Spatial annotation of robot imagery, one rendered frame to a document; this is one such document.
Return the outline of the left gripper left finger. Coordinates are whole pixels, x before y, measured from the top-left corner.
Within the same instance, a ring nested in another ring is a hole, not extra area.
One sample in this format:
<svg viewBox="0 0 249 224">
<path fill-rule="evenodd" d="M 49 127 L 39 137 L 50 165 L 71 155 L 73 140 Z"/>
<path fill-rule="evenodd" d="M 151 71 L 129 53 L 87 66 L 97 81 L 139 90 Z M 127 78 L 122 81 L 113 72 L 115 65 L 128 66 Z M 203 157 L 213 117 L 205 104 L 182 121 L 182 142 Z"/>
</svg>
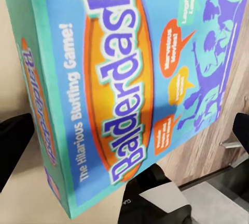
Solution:
<svg viewBox="0 0 249 224">
<path fill-rule="evenodd" d="M 13 173 L 34 130 L 30 113 L 0 123 L 0 191 Z"/>
</svg>

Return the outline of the board game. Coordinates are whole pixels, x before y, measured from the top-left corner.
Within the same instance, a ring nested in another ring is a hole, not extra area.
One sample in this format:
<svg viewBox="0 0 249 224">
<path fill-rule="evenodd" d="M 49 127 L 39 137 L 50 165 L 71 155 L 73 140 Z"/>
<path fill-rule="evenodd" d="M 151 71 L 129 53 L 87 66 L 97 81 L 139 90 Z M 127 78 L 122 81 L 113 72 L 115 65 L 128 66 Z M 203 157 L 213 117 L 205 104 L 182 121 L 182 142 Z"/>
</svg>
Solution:
<svg viewBox="0 0 249 224">
<path fill-rule="evenodd" d="M 5 1 L 71 220 L 218 120 L 247 0 Z"/>
</svg>

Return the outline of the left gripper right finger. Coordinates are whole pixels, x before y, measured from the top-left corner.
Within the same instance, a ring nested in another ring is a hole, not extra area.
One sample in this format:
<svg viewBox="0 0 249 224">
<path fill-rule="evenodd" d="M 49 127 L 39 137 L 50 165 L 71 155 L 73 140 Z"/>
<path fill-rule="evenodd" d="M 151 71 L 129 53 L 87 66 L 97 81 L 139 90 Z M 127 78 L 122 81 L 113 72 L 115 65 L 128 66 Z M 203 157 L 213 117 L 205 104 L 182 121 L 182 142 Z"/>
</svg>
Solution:
<svg viewBox="0 0 249 224">
<path fill-rule="evenodd" d="M 249 115 L 237 113 L 232 130 L 249 154 Z"/>
</svg>

